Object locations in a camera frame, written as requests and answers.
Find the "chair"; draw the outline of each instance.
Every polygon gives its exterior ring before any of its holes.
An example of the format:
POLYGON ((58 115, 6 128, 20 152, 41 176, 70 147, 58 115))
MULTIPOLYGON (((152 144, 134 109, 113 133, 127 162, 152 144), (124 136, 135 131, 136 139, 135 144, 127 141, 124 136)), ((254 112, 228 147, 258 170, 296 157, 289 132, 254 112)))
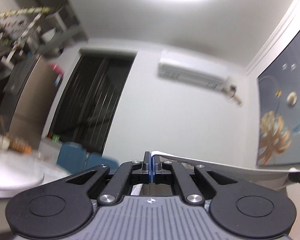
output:
POLYGON ((66 142, 61 146, 57 164, 72 174, 80 172, 84 168, 86 153, 80 144, 66 142))
POLYGON ((119 164, 116 161, 104 158, 101 156, 101 154, 98 154, 98 153, 90 153, 87 158, 85 170, 90 169, 90 168, 100 165, 100 164, 109 165, 110 169, 119 168, 119 164))

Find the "white air conditioner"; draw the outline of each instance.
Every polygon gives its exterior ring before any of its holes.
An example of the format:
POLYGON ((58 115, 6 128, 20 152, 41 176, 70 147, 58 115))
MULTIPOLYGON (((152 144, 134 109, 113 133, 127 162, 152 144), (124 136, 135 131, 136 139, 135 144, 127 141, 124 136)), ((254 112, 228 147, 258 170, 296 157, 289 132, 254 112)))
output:
POLYGON ((159 75, 218 91, 227 86, 229 76, 226 67, 205 60, 200 63, 200 65, 190 65, 173 59, 161 58, 159 75))

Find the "ceiling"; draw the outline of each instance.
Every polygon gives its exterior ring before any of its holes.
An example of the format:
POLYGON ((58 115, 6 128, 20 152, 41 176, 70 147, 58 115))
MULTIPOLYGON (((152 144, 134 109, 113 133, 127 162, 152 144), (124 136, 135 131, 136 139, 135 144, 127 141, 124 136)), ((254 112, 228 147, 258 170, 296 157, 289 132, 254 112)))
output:
POLYGON ((89 38, 155 42, 246 67, 293 0, 70 0, 89 38))

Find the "dark window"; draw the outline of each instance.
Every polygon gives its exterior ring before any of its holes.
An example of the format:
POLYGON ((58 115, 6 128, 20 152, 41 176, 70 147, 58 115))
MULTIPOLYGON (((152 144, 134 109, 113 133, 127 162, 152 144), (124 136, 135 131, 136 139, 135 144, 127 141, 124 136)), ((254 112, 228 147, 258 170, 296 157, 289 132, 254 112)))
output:
POLYGON ((134 58, 82 56, 61 97, 52 132, 102 153, 134 58))

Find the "painting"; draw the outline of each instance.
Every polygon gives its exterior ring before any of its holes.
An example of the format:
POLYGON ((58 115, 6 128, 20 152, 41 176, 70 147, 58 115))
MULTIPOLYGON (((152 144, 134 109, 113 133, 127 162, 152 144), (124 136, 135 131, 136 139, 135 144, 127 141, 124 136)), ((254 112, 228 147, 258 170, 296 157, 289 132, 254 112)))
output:
POLYGON ((300 32, 258 77, 257 165, 300 163, 300 32))

